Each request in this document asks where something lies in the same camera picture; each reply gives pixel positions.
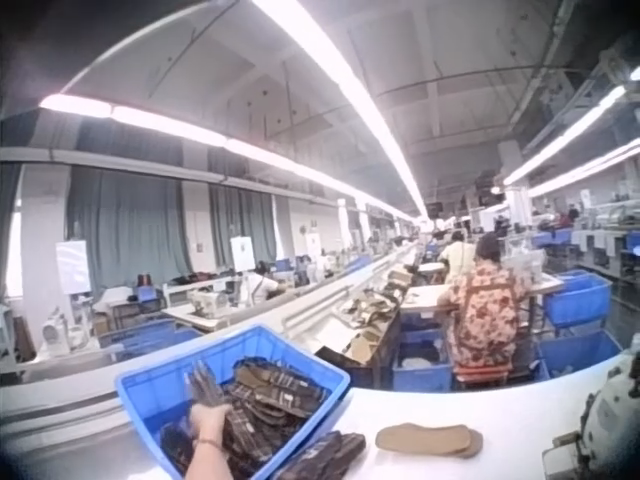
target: floral shirt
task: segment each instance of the floral shirt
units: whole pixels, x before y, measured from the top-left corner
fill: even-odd
[[[449,290],[460,319],[447,332],[456,364],[489,367],[508,363],[515,351],[518,306],[530,282],[493,262],[478,263]]]

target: window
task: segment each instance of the window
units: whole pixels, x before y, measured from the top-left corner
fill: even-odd
[[[11,218],[9,231],[9,255],[7,259],[7,296],[22,297],[22,254],[20,233],[22,231],[22,214],[16,209]]]

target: forearm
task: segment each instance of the forearm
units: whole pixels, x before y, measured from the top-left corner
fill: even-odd
[[[198,442],[185,480],[233,480],[227,460],[215,445]]]

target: green curtain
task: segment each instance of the green curtain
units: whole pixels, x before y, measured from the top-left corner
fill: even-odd
[[[141,273],[159,285],[191,272],[181,188],[173,179],[72,168],[67,236],[87,241],[94,295],[133,285]]]
[[[213,244],[219,266],[233,266],[231,238],[239,235],[251,237],[256,261],[275,261],[271,195],[211,185],[210,200]]]
[[[11,219],[20,182],[19,163],[0,163],[0,299],[4,296]]]

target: chair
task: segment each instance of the chair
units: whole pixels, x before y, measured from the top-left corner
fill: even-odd
[[[453,375],[464,390],[468,386],[475,387],[489,384],[503,386],[506,384],[509,373],[512,370],[513,364],[511,362],[492,367],[465,367],[456,364],[453,367]]]

